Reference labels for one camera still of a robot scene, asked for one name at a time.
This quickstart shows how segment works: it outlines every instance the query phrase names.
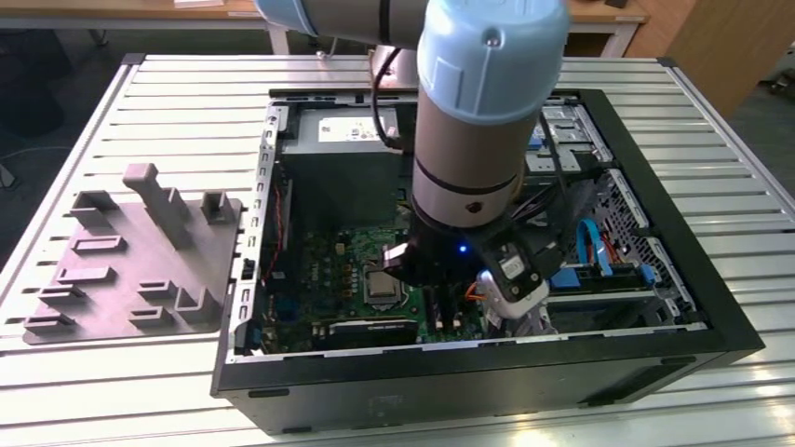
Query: screw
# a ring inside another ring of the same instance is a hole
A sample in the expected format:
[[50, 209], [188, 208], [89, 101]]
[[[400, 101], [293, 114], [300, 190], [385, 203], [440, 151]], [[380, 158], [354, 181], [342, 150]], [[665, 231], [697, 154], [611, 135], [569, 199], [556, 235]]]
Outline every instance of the screw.
[[466, 211], [469, 211], [472, 214], [479, 213], [480, 210], [483, 210], [483, 204], [480, 202], [472, 202], [469, 203], [466, 206]]

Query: sticker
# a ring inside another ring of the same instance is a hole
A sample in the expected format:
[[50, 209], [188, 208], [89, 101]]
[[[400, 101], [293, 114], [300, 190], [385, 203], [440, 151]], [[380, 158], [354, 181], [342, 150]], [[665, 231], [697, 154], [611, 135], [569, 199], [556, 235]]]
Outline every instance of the sticker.
[[[394, 132], [388, 128], [386, 134]], [[374, 124], [369, 116], [334, 116], [320, 119], [317, 124], [318, 142], [377, 142], [380, 141], [374, 132]]]
[[492, 326], [499, 329], [499, 326], [501, 325], [501, 317], [491, 307], [485, 310], [485, 319], [488, 319], [488, 322], [492, 323]]
[[616, 17], [616, 21], [643, 21], [644, 17], [641, 16], [619, 16]]
[[229, 17], [256, 17], [257, 19], [261, 17], [258, 12], [226, 12]]
[[524, 272], [524, 263], [517, 254], [511, 258], [501, 260], [499, 266], [501, 267], [501, 272], [505, 274], [507, 279], [516, 278], [521, 272]]

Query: motherboard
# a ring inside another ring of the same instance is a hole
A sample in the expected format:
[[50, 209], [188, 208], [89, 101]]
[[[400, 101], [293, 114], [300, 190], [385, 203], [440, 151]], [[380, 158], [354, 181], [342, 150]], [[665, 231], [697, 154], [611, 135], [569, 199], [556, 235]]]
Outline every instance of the motherboard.
[[306, 232], [297, 261], [297, 293], [269, 297], [266, 319], [269, 353], [376, 345], [424, 344], [483, 338], [483, 311], [462, 300], [453, 328], [444, 331], [437, 309], [428, 306], [424, 289], [386, 275], [376, 266], [378, 252], [406, 237], [398, 226], [336, 232]]

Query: wooden table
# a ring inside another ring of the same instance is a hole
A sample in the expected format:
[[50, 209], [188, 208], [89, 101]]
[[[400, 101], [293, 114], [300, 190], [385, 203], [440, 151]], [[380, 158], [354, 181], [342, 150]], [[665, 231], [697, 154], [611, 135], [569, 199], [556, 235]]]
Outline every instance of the wooden table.
[[[648, 14], [635, 0], [624, 9], [601, 0], [568, 0], [572, 33], [608, 34], [603, 57], [621, 57]], [[285, 31], [266, 25], [252, 0], [225, 0], [221, 7], [177, 9], [172, 0], [2, 0], [0, 28], [86, 30], [268, 30], [274, 54], [288, 54]]]

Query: chip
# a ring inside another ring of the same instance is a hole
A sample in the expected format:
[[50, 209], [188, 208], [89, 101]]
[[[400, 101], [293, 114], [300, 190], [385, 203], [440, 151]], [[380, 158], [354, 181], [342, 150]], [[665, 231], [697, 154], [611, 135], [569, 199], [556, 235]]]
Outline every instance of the chip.
[[397, 294], [394, 289], [394, 278], [384, 272], [368, 273], [368, 295], [369, 296], [393, 296]]

